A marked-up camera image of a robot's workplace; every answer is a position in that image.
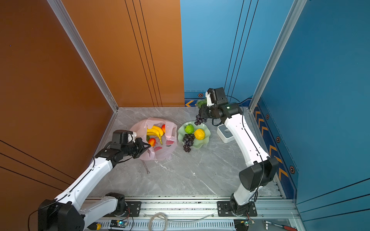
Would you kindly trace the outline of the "purple grape bunch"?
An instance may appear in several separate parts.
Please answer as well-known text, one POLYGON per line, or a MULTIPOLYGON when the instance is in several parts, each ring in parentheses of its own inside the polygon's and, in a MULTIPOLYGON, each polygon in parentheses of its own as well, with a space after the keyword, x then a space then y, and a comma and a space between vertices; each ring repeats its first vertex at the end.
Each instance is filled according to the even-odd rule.
POLYGON ((206 123, 207 122, 207 119, 206 118, 203 118, 201 117, 201 115, 196 115, 196 121, 194 122, 195 125, 200 125, 202 123, 206 123))
POLYGON ((185 152, 189 153, 191 151, 191 147, 194 144, 195 136, 194 134, 185 134, 183 138, 183 149, 185 152))

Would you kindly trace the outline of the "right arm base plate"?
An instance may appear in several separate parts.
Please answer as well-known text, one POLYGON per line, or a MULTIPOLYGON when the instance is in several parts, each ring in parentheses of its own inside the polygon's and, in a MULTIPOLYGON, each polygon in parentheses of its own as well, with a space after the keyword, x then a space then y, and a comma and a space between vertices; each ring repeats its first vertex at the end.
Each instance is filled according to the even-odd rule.
POLYGON ((245 205, 238 205, 235 201, 217 202, 218 216, 220 217, 257 217, 257 208, 253 201, 245 205))

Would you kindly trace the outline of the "green leaf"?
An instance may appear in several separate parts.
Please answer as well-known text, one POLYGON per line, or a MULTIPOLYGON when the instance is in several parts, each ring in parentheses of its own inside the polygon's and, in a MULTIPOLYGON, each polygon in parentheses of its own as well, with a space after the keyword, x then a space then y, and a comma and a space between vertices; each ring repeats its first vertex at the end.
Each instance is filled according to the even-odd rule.
POLYGON ((203 105, 207 104, 207 99, 197 100, 196 106, 202 108, 203 105))

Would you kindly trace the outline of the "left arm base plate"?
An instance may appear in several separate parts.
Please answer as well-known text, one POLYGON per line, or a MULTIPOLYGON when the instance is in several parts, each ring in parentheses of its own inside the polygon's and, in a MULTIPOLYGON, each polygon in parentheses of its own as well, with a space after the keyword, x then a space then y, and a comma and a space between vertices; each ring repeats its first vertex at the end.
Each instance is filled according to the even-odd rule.
POLYGON ((105 215, 105 217, 123 217, 126 218, 127 216, 129 217, 139 217, 140 211, 141 211, 141 201, 128 201, 125 202, 126 207, 123 212, 113 212, 110 214, 105 215))

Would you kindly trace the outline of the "red yellow mango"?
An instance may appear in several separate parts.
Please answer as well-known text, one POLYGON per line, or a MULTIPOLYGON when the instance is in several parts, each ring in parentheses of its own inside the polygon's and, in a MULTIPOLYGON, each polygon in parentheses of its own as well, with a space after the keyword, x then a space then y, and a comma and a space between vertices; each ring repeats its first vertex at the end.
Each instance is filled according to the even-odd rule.
POLYGON ((154 138, 150 138, 148 140, 148 144, 150 144, 151 147, 154 147, 156 145, 156 143, 157 143, 156 139, 154 139, 154 138))

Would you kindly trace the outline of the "yellow starfruit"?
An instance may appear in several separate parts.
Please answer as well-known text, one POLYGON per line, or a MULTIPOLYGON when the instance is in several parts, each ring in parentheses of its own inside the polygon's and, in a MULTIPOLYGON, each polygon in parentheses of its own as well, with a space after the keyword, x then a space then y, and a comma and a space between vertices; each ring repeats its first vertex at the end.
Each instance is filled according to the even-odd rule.
POLYGON ((205 131, 203 129, 197 129, 195 132, 194 132, 194 136, 197 140, 204 140, 205 139, 205 131))

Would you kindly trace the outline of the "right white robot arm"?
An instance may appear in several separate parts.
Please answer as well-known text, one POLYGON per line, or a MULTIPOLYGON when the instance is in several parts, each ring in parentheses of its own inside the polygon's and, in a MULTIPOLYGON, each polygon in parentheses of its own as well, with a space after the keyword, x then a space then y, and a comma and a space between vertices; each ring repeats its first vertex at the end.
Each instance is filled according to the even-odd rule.
POLYGON ((254 208, 259 190, 270 183, 278 169, 279 161, 259 144, 247 126, 243 110, 238 104, 202 105, 201 118, 220 119, 231 132, 246 163, 246 169, 239 173, 240 186, 230 197, 230 210, 235 216, 243 216, 254 208))

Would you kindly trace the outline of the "pink plastic bag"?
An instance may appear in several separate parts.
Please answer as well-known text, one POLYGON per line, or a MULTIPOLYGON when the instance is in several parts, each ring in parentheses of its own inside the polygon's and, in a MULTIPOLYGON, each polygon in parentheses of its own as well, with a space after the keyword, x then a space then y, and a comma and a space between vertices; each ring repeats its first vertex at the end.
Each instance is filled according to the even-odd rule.
POLYGON ((143 142, 148 143, 150 138, 156 139, 156 145, 151 147, 144 152, 140 159, 143 161, 162 161, 162 160, 170 160, 172 157, 172 152, 177 147, 177 126, 173 122, 170 122, 165 119, 160 118, 147 118, 144 120, 139 121, 135 125, 133 125, 130 129, 136 133, 138 138, 142 138, 143 142), (166 132, 162 137, 162 143, 160 143, 159 138, 156 136, 147 136, 146 131, 147 129, 151 129, 152 126, 162 127, 162 125, 166 125, 166 132))

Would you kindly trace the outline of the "red pear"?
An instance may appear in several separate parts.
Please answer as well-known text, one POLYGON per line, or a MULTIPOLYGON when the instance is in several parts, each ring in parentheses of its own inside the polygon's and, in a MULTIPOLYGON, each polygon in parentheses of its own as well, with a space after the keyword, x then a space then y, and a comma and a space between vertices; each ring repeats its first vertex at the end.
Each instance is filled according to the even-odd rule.
POLYGON ((161 129, 162 129, 162 131, 165 133, 165 132, 166 132, 166 125, 165 125, 165 124, 164 124, 164 125, 162 125, 161 129))

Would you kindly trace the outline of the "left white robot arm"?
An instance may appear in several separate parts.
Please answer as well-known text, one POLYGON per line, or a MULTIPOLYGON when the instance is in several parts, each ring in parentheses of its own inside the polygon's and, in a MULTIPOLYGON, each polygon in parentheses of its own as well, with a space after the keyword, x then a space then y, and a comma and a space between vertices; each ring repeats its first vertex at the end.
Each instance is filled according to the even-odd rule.
POLYGON ((108 193, 100 201, 84 207, 83 203, 96 185, 117 164, 124 163, 124 157, 138 158, 151 147, 145 140, 110 143, 101 150, 92 164, 66 190, 54 200, 43 201, 38 212, 39 231, 83 231, 91 226, 97 229, 97 220, 107 214, 122 216, 128 214, 125 196, 108 193))

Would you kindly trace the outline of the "yellow banana bunch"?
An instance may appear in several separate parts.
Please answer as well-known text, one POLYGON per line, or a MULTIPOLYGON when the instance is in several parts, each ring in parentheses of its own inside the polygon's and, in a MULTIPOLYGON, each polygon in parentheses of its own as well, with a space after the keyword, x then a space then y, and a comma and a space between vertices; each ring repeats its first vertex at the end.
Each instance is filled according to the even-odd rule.
POLYGON ((162 128, 158 126, 152 126, 151 129, 147 129, 146 134, 147 136, 156 136, 157 138, 159 138, 160 143, 163 144, 162 137, 164 135, 164 131, 162 130, 162 128))

